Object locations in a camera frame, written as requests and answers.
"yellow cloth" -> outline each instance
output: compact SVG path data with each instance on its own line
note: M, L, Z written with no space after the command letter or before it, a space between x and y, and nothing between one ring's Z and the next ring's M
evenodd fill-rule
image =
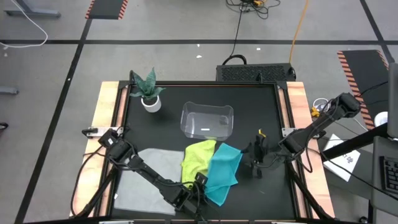
M181 163L182 182L194 181L197 172L207 175L210 159L214 154L216 141L206 140L188 146Z

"concrete floor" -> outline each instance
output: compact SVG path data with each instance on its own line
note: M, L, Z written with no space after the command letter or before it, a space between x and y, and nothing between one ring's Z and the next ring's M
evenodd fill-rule
M268 20L242 16L239 39L291 40L304 0L285 0L270 9ZM398 40L395 0L367 0L385 40ZM34 19L50 40L79 40L90 0L36 0L37 7L56 9L59 19ZM0 0L0 9L11 6ZM222 0L131 1L121 21L92 22L87 40L234 39L239 14ZM0 40L40 40L43 34L28 20L0 13ZM299 33L300 40L377 40L359 0L310 1ZM16 86L16 96L0 95L0 121L10 124L0 137L0 223L13 223L44 143L65 78L77 48L75 44L46 44L28 49L0 49L0 85ZM380 45L296 45L292 65L304 82L308 102L349 91L338 50L378 49ZM398 59L398 46L389 45ZM64 219L76 173L86 146L81 130L91 124L102 81L126 80L128 71L146 74L153 66L159 80L214 80L215 68L230 55L231 44L84 45L52 138L25 222ZM237 45L248 63L280 63L289 59L290 45ZM353 120L345 125L363 130ZM328 134L352 138L340 126ZM356 221L367 214L365 199L329 186L336 216ZM379 223L397 223L377 214Z

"white cable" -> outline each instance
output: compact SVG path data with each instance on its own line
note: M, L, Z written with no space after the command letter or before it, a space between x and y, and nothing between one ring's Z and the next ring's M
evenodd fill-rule
M318 100L325 100L325 101L326 101L325 103L321 103L320 105L325 105L325 104L327 104L327 103L329 102L328 99L326 99L326 98L318 98L318 99L316 99L316 100L313 101L313 103L312 103L312 106L313 106L313 107L317 108L317 107L315 106L315 103L316 103ZM328 108L325 109L325 111L328 111L328 110L330 109L330 104L327 104L327 106L328 106Z
M21 7L19 7L19 5L14 1L14 0L10 0L12 3L14 3L14 5L16 5L18 7L18 9L26 16L26 19L28 19L29 21L31 21L35 26L37 26L37 28L39 28L41 31L43 31L43 33L45 34L45 40L41 43L41 44L32 44L32 45L23 45L23 46L15 46L15 45L8 45L8 44L4 44L2 42L0 42L1 45L5 46L5 47L11 47L11 48L25 48L25 47L40 47L41 45L43 45L44 43L46 43L47 39L49 38L49 36L47 35L47 33L39 26L37 25L35 22L33 22L32 19L29 18L29 16L27 16L24 12L23 9L21 9Z
M368 131L367 128L365 128L357 119L353 118L365 131Z

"gray cloth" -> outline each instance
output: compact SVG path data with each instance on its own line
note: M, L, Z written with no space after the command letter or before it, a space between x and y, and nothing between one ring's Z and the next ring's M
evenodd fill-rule
M145 149L138 154L165 179L176 182L181 180L183 152ZM136 172L123 171L116 195L115 208L175 215L173 206L163 199L159 190Z

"transparent bin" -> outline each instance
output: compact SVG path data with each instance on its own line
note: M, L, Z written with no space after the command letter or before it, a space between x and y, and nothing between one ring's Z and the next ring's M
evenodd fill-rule
M225 141L234 124L231 106L208 106L186 102L182 109L181 130L188 138Z

